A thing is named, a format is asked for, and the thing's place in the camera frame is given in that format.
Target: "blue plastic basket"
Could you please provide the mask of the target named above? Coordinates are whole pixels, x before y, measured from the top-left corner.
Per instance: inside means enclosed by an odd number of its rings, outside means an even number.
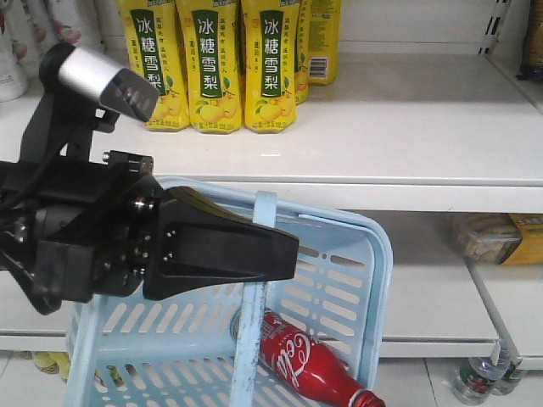
[[[295,278],[268,283],[266,306],[330,345],[349,373],[372,388],[392,269],[392,250],[381,226],[348,212],[275,201],[269,194],[180,177],[160,182],[166,188],[194,187],[260,223],[273,223],[275,215],[277,228],[296,235]],[[232,390],[236,343],[229,325],[247,289],[243,284],[205,287],[159,302],[137,291],[128,298],[97,295],[89,304],[78,304],[67,334],[73,360],[64,406],[249,406],[232,401],[239,383],[254,384],[252,405],[320,405],[293,393],[256,363],[236,364],[242,369]],[[244,327],[240,329],[242,337]],[[109,374],[111,366],[122,380]],[[251,369],[256,370],[254,380]],[[243,399],[239,394],[235,398]]]

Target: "yellow box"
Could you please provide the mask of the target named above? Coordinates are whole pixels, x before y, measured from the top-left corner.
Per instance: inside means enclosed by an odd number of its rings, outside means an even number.
[[[239,85],[238,0],[176,0],[187,50],[191,124],[231,133],[243,124]]]
[[[130,65],[159,91],[150,130],[179,131],[190,125],[181,29],[173,0],[115,0]]]
[[[242,0],[247,37],[245,125],[276,133],[296,120],[294,64],[299,0]]]

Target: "robotic arm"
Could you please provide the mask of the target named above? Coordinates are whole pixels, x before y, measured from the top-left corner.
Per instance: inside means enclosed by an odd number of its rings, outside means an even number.
[[[89,162],[94,131],[112,132],[120,114],[150,119],[159,94],[142,77],[59,44],[44,57],[40,80],[44,94],[20,160],[0,161],[0,268],[38,312],[94,293],[127,296],[142,282],[145,298],[158,300],[294,276],[296,237],[191,188],[164,190],[149,156],[111,151],[107,164]]]

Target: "red glass bottle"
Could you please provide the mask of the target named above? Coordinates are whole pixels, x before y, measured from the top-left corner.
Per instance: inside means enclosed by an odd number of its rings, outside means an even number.
[[[232,322],[234,334],[236,319]],[[333,407],[386,407],[382,399],[349,376],[326,344],[270,309],[266,309],[262,322],[260,360],[308,399]]]

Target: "white floor tile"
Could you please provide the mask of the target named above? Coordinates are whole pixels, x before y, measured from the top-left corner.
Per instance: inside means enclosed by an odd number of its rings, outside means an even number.
[[[460,365],[459,359],[427,360],[438,407],[462,407],[451,391],[451,383]],[[543,371],[531,371],[507,396],[493,396],[484,407],[541,407],[543,405]]]
[[[3,373],[8,367],[9,358],[11,358],[12,353],[10,350],[0,350],[0,378],[2,378]]]
[[[2,406],[61,407],[66,385],[59,375],[48,375],[31,360],[12,357],[0,377]]]
[[[436,407],[422,359],[381,359],[373,392],[387,407]]]

